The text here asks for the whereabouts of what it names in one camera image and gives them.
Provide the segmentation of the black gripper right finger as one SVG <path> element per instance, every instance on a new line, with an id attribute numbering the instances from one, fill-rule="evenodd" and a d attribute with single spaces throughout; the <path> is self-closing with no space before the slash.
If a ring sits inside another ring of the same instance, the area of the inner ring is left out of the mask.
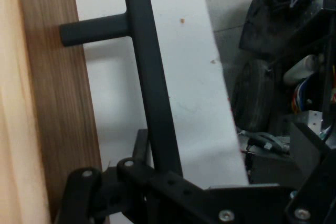
<path id="1" fill-rule="evenodd" d="M 290 156 L 305 181 L 285 214 L 289 223 L 335 223 L 335 149 L 303 123 L 290 131 Z"/>

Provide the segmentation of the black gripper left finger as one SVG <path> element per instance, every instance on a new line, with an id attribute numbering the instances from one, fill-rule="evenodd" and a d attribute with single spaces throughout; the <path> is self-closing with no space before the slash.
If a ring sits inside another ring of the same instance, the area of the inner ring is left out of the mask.
<path id="1" fill-rule="evenodd" d="M 232 206 L 183 178 L 178 152 L 173 129 L 139 130 L 131 157 L 68 176 L 56 223 L 104 223 L 119 212 L 132 223 L 236 223 Z"/>

